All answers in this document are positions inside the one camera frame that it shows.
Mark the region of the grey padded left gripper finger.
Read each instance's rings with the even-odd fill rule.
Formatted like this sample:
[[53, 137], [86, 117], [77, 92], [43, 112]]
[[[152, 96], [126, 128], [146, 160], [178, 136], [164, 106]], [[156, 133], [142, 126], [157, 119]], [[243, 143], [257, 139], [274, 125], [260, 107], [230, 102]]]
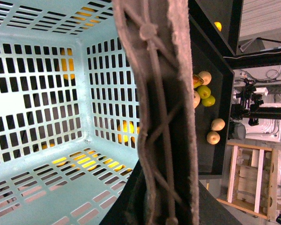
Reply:
[[115, 0], [114, 20], [139, 101], [141, 172], [129, 225], [197, 225], [198, 153], [185, 0]]

